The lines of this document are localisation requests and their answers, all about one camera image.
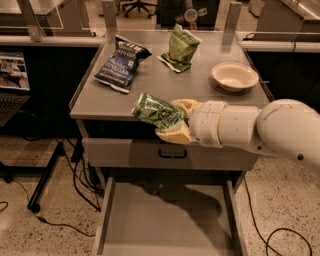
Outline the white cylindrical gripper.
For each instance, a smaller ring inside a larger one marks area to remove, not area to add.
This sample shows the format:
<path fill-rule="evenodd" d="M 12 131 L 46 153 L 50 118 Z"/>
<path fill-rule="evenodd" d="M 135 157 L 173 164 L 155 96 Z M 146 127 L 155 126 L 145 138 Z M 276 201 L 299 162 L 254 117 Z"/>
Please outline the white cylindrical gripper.
<path fill-rule="evenodd" d="M 206 101 L 200 103 L 194 99 L 176 99 L 172 104 L 181 112 L 185 121 L 179 121 L 170 128 L 155 130 L 163 141 L 187 145 L 197 142 L 204 147 L 222 148 L 219 139 L 219 125 L 227 103 L 224 101 Z"/>

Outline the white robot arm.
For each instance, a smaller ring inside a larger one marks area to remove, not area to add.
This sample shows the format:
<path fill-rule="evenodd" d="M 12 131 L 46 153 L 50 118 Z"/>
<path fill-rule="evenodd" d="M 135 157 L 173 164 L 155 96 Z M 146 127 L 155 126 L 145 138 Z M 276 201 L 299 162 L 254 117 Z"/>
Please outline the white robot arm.
<path fill-rule="evenodd" d="M 165 142 L 282 156 L 320 173 L 320 115 L 300 101 L 275 100 L 262 109 L 191 99 L 175 100 L 173 105 L 184 118 L 155 130 Z"/>

